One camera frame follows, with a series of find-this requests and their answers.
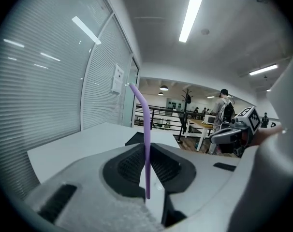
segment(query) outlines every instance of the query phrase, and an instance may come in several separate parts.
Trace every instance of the coat rack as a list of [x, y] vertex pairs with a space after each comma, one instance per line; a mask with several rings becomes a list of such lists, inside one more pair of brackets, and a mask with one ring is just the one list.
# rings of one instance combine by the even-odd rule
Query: coat rack
[[182, 118], [183, 123], [181, 123], [181, 130], [180, 130], [179, 138], [177, 139], [178, 144], [183, 143], [181, 141], [181, 133], [182, 133], [182, 129], [183, 129], [183, 133], [186, 130], [186, 121], [187, 121], [186, 107], [187, 107], [187, 104], [191, 103], [191, 98], [193, 97], [193, 96], [189, 95], [189, 93], [191, 93], [191, 91], [189, 89], [186, 89], [186, 92], [183, 90], [183, 92], [185, 93], [185, 96], [182, 95], [182, 97], [184, 98], [183, 101], [185, 102], [185, 106], [184, 106], [184, 113], [183, 113], [183, 118]]

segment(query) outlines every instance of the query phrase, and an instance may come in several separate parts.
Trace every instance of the floor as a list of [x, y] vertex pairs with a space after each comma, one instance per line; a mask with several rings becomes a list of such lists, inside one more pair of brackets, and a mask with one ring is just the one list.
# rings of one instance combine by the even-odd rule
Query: floor
[[[197, 153], [201, 153], [201, 154], [205, 154], [207, 152], [207, 150], [209, 149], [209, 147], [210, 147], [209, 139], [204, 139], [203, 140], [203, 143], [202, 143], [201, 148], [200, 148], [199, 151], [196, 151], [196, 149], [195, 149], [195, 143], [196, 143], [196, 141], [199, 141], [199, 138], [181, 137], [181, 141], [183, 142], [182, 144], [179, 144], [181, 149], [189, 150], [189, 151], [193, 151], [193, 152], [197, 152]], [[237, 156], [235, 154], [229, 154], [229, 153], [220, 153], [219, 156], [237, 158]]]

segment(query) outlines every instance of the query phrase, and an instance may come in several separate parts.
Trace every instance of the ceiling panel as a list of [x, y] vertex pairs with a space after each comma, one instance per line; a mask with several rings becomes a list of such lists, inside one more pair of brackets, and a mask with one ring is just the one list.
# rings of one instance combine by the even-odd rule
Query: ceiling panel
[[[202, 0], [186, 43], [178, 41], [189, 0], [125, 0], [144, 61], [240, 76], [293, 55], [293, 32], [285, 17], [269, 1]], [[202, 29], [209, 29], [202, 35]], [[281, 66], [277, 78], [287, 65]], [[252, 86], [264, 79], [244, 78]]]

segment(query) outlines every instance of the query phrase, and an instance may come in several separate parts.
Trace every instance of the purple rod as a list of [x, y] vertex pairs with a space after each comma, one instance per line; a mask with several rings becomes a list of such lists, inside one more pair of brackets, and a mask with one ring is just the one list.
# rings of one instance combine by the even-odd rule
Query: purple rod
[[138, 101], [142, 106], [143, 111], [143, 131], [144, 131], [144, 141], [145, 141], [145, 166], [146, 166], [146, 198], [150, 199], [150, 179], [151, 179], [151, 164], [150, 164], [150, 148], [151, 148], [151, 116], [150, 109], [148, 107], [146, 99], [137, 89], [134, 84], [129, 84], [133, 93], [137, 97]]

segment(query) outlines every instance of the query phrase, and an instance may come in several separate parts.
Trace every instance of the glass wall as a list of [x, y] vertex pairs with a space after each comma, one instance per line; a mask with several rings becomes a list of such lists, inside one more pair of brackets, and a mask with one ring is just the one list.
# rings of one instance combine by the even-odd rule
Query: glass wall
[[125, 93], [125, 101], [124, 101], [124, 111], [123, 111], [123, 126], [132, 126], [132, 115], [134, 112], [134, 94], [129, 87], [128, 84], [133, 83], [137, 84], [138, 80], [138, 68], [136, 66], [136, 63], [134, 60], [132, 60], [131, 64], [131, 69], [129, 71], [129, 76], [128, 76], [128, 83], [126, 85], [126, 93]]
[[0, 28], [5, 188], [23, 199], [39, 184], [28, 150], [79, 132], [83, 122], [122, 123], [126, 87], [112, 92], [112, 80], [116, 64], [127, 78], [131, 58], [106, 0], [17, 2]]

